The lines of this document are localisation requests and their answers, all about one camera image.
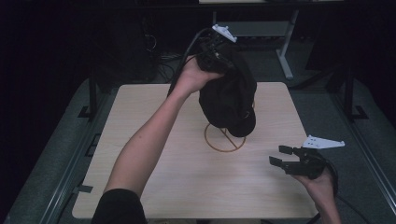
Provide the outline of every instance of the person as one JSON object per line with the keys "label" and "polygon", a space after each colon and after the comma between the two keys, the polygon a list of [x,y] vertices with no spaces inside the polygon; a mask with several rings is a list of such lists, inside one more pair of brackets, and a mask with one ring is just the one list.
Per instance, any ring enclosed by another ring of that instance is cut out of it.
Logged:
{"label": "person", "polygon": [[[173,91],[129,139],[117,157],[92,223],[147,223],[140,197],[163,152],[180,108],[206,82],[221,77],[221,74],[202,71],[194,57],[188,58]],[[304,176],[294,178],[307,189],[323,223],[341,223],[329,172],[323,172],[315,180]]]}

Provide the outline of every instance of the wooden tabletop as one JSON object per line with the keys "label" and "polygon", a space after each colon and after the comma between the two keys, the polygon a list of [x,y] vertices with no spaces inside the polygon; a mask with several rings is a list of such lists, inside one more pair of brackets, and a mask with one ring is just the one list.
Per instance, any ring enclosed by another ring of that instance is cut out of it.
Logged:
{"label": "wooden tabletop", "polygon": [[[115,159],[128,139],[166,97],[169,85],[125,85],[118,92],[84,179],[92,192],[80,192],[73,209],[91,218]],[[207,119],[199,93],[183,105],[163,154],[143,192],[147,218],[295,218],[312,217],[315,206],[304,187],[269,163],[279,145],[300,147],[306,138],[288,89],[283,83],[258,83],[256,128],[234,152],[219,152],[205,140]],[[209,126],[214,147],[233,149],[219,129]],[[236,145],[243,139],[232,138]]]}

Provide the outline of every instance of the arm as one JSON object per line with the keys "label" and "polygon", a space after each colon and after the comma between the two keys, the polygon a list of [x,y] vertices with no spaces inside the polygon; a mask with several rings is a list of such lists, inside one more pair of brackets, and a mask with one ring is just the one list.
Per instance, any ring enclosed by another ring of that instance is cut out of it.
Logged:
{"label": "arm", "polygon": [[327,168],[320,177],[314,180],[301,175],[294,175],[293,177],[304,185],[308,194],[311,196],[312,200],[314,200],[315,206],[322,218],[322,223],[341,223],[332,190],[332,175]]}
{"label": "arm", "polygon": [[193,58],[187,62],[172,93],[126,143],[114,164],[105,192],[128,189],[141,196],[160,158],[177,114],[191,93],[219,74],[202,71]]}

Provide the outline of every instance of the wire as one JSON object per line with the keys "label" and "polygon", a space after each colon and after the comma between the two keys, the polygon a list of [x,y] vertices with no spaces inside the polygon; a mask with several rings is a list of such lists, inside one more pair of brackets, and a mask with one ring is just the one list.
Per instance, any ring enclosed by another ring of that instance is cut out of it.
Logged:
{"label": "wire", "polygon": [[191,61],[191,59],[195,58],[195,57],[196,57],[197,55],[199,55],[199,54],[195,54],[194,56],[190,57],[190,58],[183,64],[183,67],[184,67],[184,65],[186,65],[189,61]]}
{"label": "wire", "polygon": [[181,58],[181,54],[172,54],[172,55],[163,55],[161,56],[161,59],[163,60],[164,63],[169,63],[172,62],[173,60],[177,60]]}
{"label": "wire", "polygon": [[[338,173],[337,173],[335,166],[330,161],[324,159],[323,157],[313,155],[313,154],[310,154],[309,157],[315,158],[316,160],[323,161],[325,163],[325,167],[328,168],[328,170],[330,171],[330,174],[332,175],[332,192],[333,192],[333,195],[335,198],[338,193]],[[320,219],[320,213],[317,213],[314,217],[309,219],[309,221],[306,224],[317,223],[317,221],[319,219]]]}
{"label": "wire", "polygon": [[[361,217],[367,224],[371,224],[371,222],[360,212],[358,209],[356,209],[351,203],[349,203],[347,200],[345,200],[343,197],[338,195],[338,173],[337,170],[335,169],[335,166],[328,160],[324,160],[326,162],[326,167],[332,174],[332,188],[333,188],[333,194],[334,198],[339,199],[341,202],[345,203],[347,206],[349,206],[358,216]],[[307,224],[313,224],[318,221],[320,218],[320,213],[317,213],[314,217],[312,217]]]}
{"label": "wire", "polygon": [[177,70],[175,72],[175,75],[172,78],[172,83],[171,83],[171,86],[169,88],[168,96],[172,92],[173,88],[175,87],[175,85],[177,83],[178,78],[180,77],[181,69],[185,65],[184,62],[186,61],[187,56],[190,54],[190,51],[191,51],[192,47],[194,46],[194,44],[197,41],[197,39],[201,36],[201,34],[203,34],[204,32],[207,32],[207,31],[211,31],[211,29],[205,28],[205,29],[201,30],[200,32],[198,32],[195,35],[194,39],[191,41],[191,43],[190,43],[189,47],[187,48],[187,50],[184,52],[183,57],[181,58],[181,61],[178,64],[178,67],[177,67]]}
{"label": "wire", "polygon": [[147,42],[149,42],[149,39],[152,38],[153,39],[153,43],[152,43],[152,47],[150,47],[149,49],[147,49],[149,52],[152,52],[155,47],[157,47],[157,38],[155,38],[154,35],[145,35],[145,37],[148,38]]}
{"label": "wire", "polygon": [[[175,74],[175,70],[173,69],[173,67],[169,66],[168,64],[160,63],[160,66],[161,67],[159,68],[161,69],[159,69],[158,73],[161,75],[161,77],[163,77],[165,83],[169,83],[172,80],[173,75]],[[165,67],[171,70],[172,75],[170,77],[166,74]]]}

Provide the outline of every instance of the baseball cap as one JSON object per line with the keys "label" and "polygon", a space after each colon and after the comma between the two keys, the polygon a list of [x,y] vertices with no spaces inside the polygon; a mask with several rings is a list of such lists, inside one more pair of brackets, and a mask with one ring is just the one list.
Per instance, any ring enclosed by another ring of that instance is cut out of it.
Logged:
{"label": "baseball cap", "polygon": [[223,77],[211,80],[200,90],[199,104],[210,124],[226,128],[235,137],[251,134],[256,126],[253,109],[257,82],[236,49],[218,52],[232,63]]}

